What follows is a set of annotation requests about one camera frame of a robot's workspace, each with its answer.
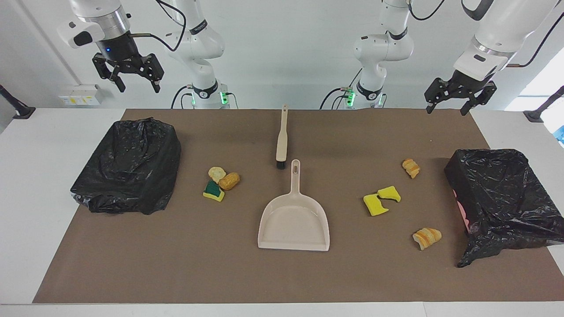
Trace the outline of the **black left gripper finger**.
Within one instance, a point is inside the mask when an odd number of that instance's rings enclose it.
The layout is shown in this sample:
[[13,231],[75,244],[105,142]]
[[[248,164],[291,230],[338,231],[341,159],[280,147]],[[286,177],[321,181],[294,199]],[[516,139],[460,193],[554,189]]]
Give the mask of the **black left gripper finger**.
[[491,97],[493,96],[493,94],[495,94],[496,90],[497,90],[497,86],[495,84],[486,84],[485,87],[482,88],[482,90],[479,92],[477,96],[475,92],[471,92],[467,90],[467,92],[464,93],[465,94],[464,96],[465,98],[468,98],[468,101],[466,101],[465,104],[460,109],[460,114],[462,116],[465,116],[470,112],[472,108],[476,106],[486,105],[491,99]]
[[436,105],[449,100],[449,81],[445,81],[441,78],[436,78],[431,82],[429,88],[424,93],[425,100],[427,101],[426,112],[431,114],[435,109]]

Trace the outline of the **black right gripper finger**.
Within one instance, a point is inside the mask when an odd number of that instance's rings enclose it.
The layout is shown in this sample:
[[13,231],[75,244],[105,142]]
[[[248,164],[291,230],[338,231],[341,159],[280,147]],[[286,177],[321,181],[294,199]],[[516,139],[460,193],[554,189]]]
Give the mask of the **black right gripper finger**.
[[155,93],[160,92],[160,81],[164,76],[164,70],[155,54],[141,57],[140,75],[150,81]]
[[119,76],[121,67],[117,61],[108,60],[102,54],[95,54],[92,62],[102,80],[110,80],[116,85],[119,92],[125,92],[126,86]]

